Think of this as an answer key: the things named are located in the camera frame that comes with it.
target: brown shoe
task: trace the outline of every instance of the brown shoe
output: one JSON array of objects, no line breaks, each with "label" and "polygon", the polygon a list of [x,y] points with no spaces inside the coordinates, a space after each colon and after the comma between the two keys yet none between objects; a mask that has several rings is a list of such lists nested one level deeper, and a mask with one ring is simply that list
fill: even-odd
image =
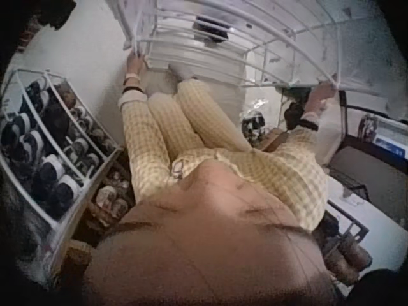
[{"label": "brown shoe", "polygon": [[371,255],[357,243],[350,233],[347,234],[346,239],[339,245],[339,251],[347,262],[359,272],[372,264]]},{"label": "brown shoe", "polygon": [[338,249],[331,251],[325,257],[324,263],[329,271],[333,272],[340,282],[346,286],[351,286],[358,282],[358,271],[350,266]]}]

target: white sneaker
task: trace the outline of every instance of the white sneaker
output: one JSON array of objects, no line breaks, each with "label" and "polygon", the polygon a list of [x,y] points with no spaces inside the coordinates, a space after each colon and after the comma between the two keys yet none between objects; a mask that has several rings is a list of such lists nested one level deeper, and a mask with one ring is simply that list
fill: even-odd
[{"label": "white sneaker", "polygon": [[194,77],[194,73],[191,68],[186,64],[180,64],[178,62],[171,62],[168,65],[168,69],[177,77],[179,82],[188,80]]}]

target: hand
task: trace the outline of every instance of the hand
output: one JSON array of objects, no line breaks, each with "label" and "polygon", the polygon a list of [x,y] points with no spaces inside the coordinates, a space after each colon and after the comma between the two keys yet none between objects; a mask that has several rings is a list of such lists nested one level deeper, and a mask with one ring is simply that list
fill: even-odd
[{"label": "hand", "polygon": [[127,73],[136,73],[141,78],[147,70],[145,55],[138,57],[132,50],[127,59]]},{"label": "hand", "polygon": [[309,95],[309,99],[305,105],[305,113],[314,112],[320,114],[324,108],[322,101],[333,98],[336,95],[337,89],[329,81],[320,83]]}]

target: yellow plaid outfit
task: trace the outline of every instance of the yellow plaid outfit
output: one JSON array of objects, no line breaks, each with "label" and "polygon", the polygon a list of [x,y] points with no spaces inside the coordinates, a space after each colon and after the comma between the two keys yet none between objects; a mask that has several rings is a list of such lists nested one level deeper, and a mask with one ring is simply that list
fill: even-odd
[{"label": "yellow plaid outfit", "polygon": [[189,175],[206,159],[226,163],[286,204],[300,226],[313,230],[327,202],[326,175],[316,163],[316,132],[296,127],[273,153],[253,149],[198,80],[178,94],[149,100],[127,91],[119,100],[130,158],[132,185],[141,200]]}]

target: bracelet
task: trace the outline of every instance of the bracelet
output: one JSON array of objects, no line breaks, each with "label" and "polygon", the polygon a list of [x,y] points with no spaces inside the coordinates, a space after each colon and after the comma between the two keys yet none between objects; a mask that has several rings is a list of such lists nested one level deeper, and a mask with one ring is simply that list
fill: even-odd
[{"label": "bracelet", "polygon": [[303,128],[311,129],[312,131],[319,131],[319,126],[316,123],[305,119],[300,119],[298,125]]},{"label": "bracelet", "polygon": [[125,86],[126,82],[130,79],[130,78],[135,78],[140,82],[140,76],[138,76],[136,73],[126,73],[125,75],[125,81],[123,81],[123,86]]},{"label": "bracelet", "polygon": [[140,91],[142,94],[144,94],[145,92],[137,86],[126,86],[125,89],[122,91],[122,94],[124,94],[127,91]]}]

